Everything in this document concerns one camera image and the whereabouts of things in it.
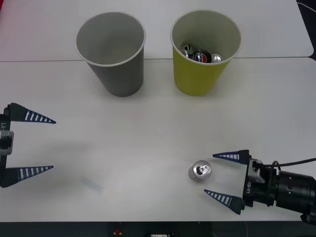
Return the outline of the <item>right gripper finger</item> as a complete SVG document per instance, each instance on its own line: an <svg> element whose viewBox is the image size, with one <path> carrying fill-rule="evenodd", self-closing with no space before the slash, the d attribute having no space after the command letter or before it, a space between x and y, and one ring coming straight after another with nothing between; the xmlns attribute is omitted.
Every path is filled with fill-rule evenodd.
<svg viewBox="0 0 316 237"><path fill-rule="evenodd" d="M240 197L217 193L207 189L204 189L204 192L237 215L240 215L241 211L244 210L243 200Z"/></svg>
<svg viewBox="0 0 316 237"><path fill-rule="evenodd" d="M252 156L249 154L249 150L239 150L235 152L217 153L212 155L214 158L233 161L236 163L248 165Z"/></svg>

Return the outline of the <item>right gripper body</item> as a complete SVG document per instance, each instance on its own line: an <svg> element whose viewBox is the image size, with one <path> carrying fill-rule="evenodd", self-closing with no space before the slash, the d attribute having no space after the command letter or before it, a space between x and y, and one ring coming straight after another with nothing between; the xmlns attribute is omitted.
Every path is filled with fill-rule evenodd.
<svg viewBox="0 0 316 237"><path fill-rule="evenodd" d="M246 172L242 200L246 206L252 207L254 202L273 206L277 196L277 170L261 169L264 183L255 182Z"/></svg>

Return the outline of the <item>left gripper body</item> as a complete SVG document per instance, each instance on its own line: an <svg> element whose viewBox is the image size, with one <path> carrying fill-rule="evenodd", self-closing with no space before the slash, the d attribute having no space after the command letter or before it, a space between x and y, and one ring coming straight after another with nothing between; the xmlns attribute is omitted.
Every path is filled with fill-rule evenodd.
<svg viewBox="0 0 316 237"><path fill-rule="evenodd" d="M7 156L12 153L12 131L10 120L6 115L0 116L0 172L6 167Z"/></svg>

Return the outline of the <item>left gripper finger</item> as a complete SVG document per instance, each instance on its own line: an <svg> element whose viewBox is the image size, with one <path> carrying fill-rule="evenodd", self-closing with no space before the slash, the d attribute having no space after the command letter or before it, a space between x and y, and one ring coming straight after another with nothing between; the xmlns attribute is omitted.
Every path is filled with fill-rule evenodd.
<svg viewBox="0 0 316 237"><path fill-rule="evenodd" d="M17 103L8 104L4 109L4 114L9 116L11 121L17 122L37 122L37 123L56 123L53 119L40 113L27 109Z"/></svg>
<svg viewBox="0 0 316 237"><path fill-rule="evenodd" d="M15 167L6 168L0 181L1 188L7 188L21 181L44 173L54 166Z"/></svg>

